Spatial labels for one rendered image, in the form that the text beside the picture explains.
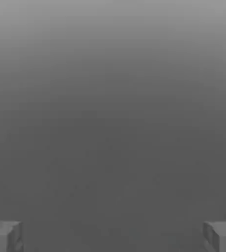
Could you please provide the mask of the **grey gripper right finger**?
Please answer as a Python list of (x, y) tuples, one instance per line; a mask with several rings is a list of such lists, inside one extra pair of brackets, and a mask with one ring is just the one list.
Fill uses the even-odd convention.
[(206, 252), (226, 252), (226, 221), (205, 221), (202, 234)]

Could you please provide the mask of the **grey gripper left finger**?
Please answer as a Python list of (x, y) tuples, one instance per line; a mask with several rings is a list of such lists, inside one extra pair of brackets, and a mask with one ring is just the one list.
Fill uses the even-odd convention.
[(24, 252), (21, 221), (0, 220), (0, 252)]

